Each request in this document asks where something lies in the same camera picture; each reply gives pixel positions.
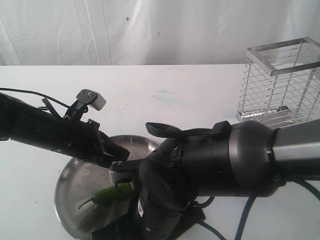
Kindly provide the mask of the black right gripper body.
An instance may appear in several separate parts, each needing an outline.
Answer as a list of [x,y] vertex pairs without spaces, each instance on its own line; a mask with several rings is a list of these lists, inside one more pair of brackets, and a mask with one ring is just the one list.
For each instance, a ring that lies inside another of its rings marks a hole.
[[121,216],[105,227],[92,232],[93,240],[176,240],[198,222],[206,219],[198,206],[184,211],[148,207]]

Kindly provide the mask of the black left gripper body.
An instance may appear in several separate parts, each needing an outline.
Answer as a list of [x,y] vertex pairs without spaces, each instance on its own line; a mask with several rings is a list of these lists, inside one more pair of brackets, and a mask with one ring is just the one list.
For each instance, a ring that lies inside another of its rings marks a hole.
[[101,146],[101,133],[103,132],[99,128],[100,124],[92,119],[85,123],[86,132],[82,135],[82,143],[77,149],[76,156],[81,162],[94,164],[94,156],[98,153],[103,153]]

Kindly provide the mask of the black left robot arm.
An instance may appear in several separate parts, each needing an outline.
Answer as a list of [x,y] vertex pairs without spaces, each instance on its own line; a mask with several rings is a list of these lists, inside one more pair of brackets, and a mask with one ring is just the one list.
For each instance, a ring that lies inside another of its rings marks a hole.
[[12,140],[109,168],[112,162],[126,161],[130,152],[99,130],[94,120],[81,121],[88,109],[68,109],[72,117],[48,113],[17,98],[0,95],[0,139]]

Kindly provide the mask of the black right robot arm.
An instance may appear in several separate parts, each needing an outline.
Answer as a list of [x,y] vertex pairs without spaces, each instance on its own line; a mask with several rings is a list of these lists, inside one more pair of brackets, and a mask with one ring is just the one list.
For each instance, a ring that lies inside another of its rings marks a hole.
[[133,183],[127,213],[92,232],[94,240],[176,240],[196,224],[215,197],[246,197],[235,238],[242,238],[257,198],[288,182],[315,197],[320,178],[320,122],[271,129],[257,121],[181,130],[148,122],[163,142],[147,157],[115,165]]

